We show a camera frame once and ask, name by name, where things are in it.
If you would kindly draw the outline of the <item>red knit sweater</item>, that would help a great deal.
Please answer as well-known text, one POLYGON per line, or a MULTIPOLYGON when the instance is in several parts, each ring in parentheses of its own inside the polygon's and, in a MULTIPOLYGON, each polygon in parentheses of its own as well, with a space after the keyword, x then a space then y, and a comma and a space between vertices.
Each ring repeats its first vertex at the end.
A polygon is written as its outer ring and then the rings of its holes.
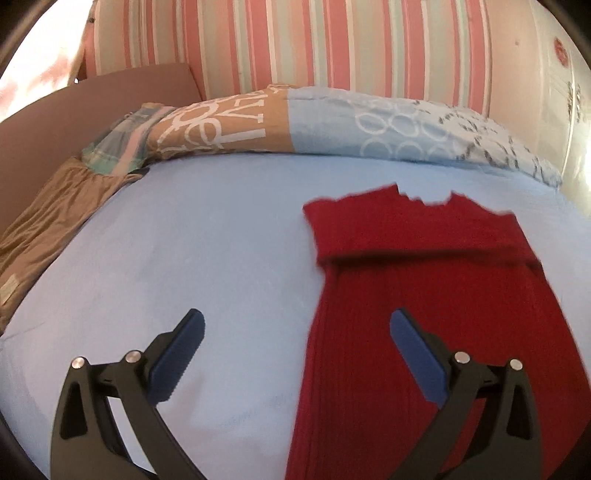
POLYGON ((308 336, 290 479, 385 479, 431 423, 390 335, 407 310, 454 350, 523 362, 540 416, 542 474, 590 420, 590 386, 541 262, 512 214, 396 186, 304 206, 325 286, 308 336))

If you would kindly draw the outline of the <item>white ornate wardrobe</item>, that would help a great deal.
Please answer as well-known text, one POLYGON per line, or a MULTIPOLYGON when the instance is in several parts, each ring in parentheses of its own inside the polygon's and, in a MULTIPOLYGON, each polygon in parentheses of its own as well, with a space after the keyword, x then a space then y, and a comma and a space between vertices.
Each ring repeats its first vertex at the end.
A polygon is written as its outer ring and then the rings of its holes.
POLYGON ((542 97, 539 154, 560 171, 562 193, 590 213, 590 68, 559 20, 530 3, 539 47, 542 97))

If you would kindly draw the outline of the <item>patterned blue tan duvet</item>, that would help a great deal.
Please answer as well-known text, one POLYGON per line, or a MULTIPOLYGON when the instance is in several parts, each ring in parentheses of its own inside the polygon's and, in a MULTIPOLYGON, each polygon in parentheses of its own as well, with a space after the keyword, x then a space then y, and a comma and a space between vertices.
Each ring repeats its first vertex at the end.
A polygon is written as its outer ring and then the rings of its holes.
POLYGON ((558 169, 505 127, 462 107, 327 87, 270 85, 171 110, 149 131, 147 156, 273 152, 521 172, 545 185, 558 169))

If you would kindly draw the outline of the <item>plaid pastel pillow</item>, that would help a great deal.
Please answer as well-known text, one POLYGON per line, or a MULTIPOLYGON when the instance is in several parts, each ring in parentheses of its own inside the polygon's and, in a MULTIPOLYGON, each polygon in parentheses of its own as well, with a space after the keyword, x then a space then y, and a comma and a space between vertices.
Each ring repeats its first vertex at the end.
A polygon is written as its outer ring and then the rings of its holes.
POLYGON ((127 113, 81 151, 82 163, 108 176, 124 176, 141 168, 148 158, 148 134, 172 111, 171 106, 149 102, 127 113))

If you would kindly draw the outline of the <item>light blue bed sheet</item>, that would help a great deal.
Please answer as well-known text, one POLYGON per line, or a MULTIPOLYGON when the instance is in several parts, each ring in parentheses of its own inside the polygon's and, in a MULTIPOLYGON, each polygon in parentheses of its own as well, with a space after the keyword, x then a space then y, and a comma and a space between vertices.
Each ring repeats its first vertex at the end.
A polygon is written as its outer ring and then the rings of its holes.
POLYGON ((79 231, 1 339, 1 410, 50 470, 70 362, 145 348, 190 309, 204 343, 159 410, 211 479, 280 479, 324 276, 304 204, 397 185, 426 202, 463 194, 511 211, 543 263, 583 358, 590 355, 590 221, 517 172, 360 158, 233 154, 153 166, 79 231))

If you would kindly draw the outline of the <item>brown bed skirt fabric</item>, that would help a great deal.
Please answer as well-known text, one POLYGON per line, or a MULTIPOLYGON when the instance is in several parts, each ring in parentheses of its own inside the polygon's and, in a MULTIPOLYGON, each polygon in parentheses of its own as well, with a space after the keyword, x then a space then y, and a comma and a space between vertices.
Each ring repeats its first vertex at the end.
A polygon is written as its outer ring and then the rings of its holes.
POLYGON ((122 187, 145 175, 101 175, 72 157, 1 235, 1 329, 83 224, 122 187))

